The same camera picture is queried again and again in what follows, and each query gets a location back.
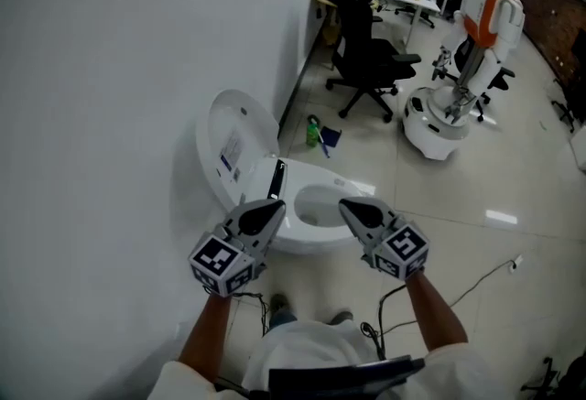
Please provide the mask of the white toilet lid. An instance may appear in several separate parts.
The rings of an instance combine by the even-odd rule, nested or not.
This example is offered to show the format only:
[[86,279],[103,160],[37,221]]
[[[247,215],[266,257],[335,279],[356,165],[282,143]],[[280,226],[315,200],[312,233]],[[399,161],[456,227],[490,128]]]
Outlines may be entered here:
[[278,128],[260,102],[236,89],[219,92],[196,121],[201,168],[226,211],[247,192],[257,163],[279,155]]

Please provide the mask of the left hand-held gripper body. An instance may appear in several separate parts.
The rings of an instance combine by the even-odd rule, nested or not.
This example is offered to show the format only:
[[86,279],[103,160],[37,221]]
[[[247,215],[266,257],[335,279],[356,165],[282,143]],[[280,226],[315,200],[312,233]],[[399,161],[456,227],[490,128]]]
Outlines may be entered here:
[[231,235],[225,221],[205,233],[188,257],[196,280],[220,297],[243,290],[266,270],[267,248],[257,252],[250,237]]

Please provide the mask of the black office chair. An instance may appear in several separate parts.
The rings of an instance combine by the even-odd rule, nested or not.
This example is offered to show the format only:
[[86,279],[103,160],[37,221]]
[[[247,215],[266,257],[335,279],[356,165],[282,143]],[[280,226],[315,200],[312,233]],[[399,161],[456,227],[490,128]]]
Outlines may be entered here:
[[559,112],[559,120],[566,122],[570,133],[575,132],[575,123],[586,122],[586,30],[581,28],[571,47],[571,54],[577,61],[577,68],[566,84],[561,84],[564,100],[551,100]]
[[503,92],[508,91],[509,86],[506,79],[513,79],[514,77],[515,73],[512,70],[509,70],[508,68],[501,68],[499,73],[494,77],[494,79],[491,81],[486,90],[478,97],[475,106],[478,111],[477,121],[479,123],[482,123],[484,121],[483,107],[485,105],[488,105],[491,101],[491,97],[486,92],[490,91],[491,89],[497,89]]
[[332,53],[333,67],[338,78],[326,80],[326,89],[346,86],[355,89],[348,104],[339,111],[345,118],[365,95],[373,99],[384,111],[383,120],[390,123],[394,113],[384,100],[386,94],[397,95],[396,83],[416,75],[414,66],[421,62],[418,54],[400,53],[393,44],[372,34],[375,20],[370,5],[339,5],[341,32]]

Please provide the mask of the person's left leg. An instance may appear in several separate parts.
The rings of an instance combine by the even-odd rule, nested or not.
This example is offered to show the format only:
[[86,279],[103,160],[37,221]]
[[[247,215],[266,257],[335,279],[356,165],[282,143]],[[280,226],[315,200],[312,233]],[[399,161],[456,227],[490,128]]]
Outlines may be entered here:
[[269,320],[269,330],[273,330],[281,325],[297,321],[297,317],[290,311],[278,311],[271,315]]

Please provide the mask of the black chair base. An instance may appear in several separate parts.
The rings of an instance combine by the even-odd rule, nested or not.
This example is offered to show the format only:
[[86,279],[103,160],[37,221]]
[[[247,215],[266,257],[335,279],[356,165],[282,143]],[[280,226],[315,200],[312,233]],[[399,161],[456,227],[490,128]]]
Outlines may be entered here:
[[586,400],[586,352],[576,358],[564,375],[553,369],[553,359],[543,360],[546,372],[539,385],[523,384],[521,392],[532,392],[533,400]]

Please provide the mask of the white shirt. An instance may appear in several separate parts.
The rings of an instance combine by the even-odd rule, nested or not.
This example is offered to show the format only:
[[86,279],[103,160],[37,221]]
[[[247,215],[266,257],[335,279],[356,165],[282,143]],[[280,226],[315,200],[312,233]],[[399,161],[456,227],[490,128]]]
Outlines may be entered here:
[[[330,326],[292,321],[271,329],[256,345],[242,387],[264,390],[271,369],[332,368],[375,360],[356,324]],[[234,390],[218,392],[211,382],[180,362],[167,362],[147,400],[246,400]],[[487,363],[469,343],[439,348],[425,367],[376,400],[515,400],[499,385]]]

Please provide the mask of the black chest device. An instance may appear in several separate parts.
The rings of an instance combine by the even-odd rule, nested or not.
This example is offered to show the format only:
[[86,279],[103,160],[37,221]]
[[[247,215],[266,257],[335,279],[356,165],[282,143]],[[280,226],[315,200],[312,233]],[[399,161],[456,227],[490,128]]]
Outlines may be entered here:
[[376,400],[425,367],[421,358],[319,369],[273,369],[266,400]]

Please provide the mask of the person's left shoe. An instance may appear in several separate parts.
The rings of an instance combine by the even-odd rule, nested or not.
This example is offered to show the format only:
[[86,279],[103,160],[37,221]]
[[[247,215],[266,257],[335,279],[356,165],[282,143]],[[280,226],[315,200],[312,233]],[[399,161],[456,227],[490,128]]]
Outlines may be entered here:
[[272,295],[269,301],[270,316],[274,317],[282,309],[289,310],[288,298],[280,293]]

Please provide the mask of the person's left forearm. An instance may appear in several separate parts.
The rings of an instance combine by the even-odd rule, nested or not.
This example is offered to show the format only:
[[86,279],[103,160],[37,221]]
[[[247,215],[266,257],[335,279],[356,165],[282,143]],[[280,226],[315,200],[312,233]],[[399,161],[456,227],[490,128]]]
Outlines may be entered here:
[[210,294],[178,362],[213,383],[219,376],[232,299]]

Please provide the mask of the cream yellow chair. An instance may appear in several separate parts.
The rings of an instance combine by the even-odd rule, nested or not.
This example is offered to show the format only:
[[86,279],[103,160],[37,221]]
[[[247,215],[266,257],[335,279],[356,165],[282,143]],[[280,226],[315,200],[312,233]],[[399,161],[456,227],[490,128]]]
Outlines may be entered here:
[[318,16],[324,16],[321,35],[327,47],[332,47],[338,40],[341,26],[338,18],[338,7],[330,0],[315,0],[318,3]]

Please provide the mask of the person's right forearm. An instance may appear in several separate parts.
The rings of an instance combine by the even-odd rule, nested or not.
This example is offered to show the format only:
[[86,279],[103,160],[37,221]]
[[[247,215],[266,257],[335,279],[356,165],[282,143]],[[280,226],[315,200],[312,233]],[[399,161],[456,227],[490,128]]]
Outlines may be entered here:
[[406,281],[422,339],[429,351],[467,343],[468,336],[460,320],[423,271]]

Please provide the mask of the white robot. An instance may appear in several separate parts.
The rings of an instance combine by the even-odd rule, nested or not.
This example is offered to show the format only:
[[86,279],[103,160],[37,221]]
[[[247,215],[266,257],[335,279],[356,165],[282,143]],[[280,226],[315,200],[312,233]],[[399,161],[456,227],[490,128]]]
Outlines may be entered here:
[[524,22],[520,0],[461,0],[432,73],[434,79],[447,78],[448,65],[464,48],[467,56],[459,77],[451,86],[414,90],[405,106],[405,136],[424,157],[445,160],[468,136],[470,111],[516,48]]

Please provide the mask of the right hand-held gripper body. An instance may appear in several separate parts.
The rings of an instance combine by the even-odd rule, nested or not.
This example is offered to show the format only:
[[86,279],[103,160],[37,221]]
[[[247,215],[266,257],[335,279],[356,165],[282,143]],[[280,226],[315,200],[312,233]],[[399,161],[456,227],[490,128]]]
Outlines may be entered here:
[[373,269],[407,281],[427,262],[429,239],[413,221],[396,215],[362,239],[364,261]]

